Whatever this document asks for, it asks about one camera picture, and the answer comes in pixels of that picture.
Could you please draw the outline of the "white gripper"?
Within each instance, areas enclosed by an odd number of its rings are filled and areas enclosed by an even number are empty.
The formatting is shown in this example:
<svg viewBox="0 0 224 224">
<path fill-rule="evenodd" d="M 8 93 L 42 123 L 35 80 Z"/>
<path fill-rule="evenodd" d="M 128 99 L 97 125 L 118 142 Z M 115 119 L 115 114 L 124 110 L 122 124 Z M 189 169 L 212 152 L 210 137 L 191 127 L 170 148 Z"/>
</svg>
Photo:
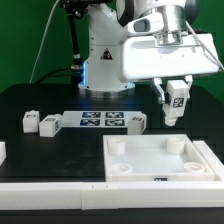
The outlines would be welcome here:
<svg viewBox="0 0 224 224">
<path fill-rule="evenodd" d="M 185 76 L 191 89 L 192 75 L 216 73 L 218 58 L 211 34 L 198 34 L 199 39 L 215 56 L 212 56 L 192 35 L 183 37 L 181 45 L 159 46 L 153 36 L 132 37 L 121 46 L 119 79 L 123 82 L 139 82 L 152 79 L 151 88 L 158 103 L 166 103 L 162 79 Z"/>
</svg>

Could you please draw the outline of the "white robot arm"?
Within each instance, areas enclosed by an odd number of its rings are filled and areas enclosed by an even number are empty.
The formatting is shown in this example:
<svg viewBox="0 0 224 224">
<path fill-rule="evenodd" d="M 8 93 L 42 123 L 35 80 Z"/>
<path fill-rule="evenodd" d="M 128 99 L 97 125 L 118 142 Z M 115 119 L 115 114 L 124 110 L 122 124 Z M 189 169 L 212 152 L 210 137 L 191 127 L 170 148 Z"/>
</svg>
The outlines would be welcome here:
<svg viewBox="0 0 224 224">
<path fill-rule="evenodd" d="M 79 91 L 117 97 L 149 81 L 167 102 L 164 79 L 181 77 L 185 89 L 197 75 L 223 68 L 212 35 L 190 23 L 198 0 L 59 0 L 69 18 Z"/>
</svg>

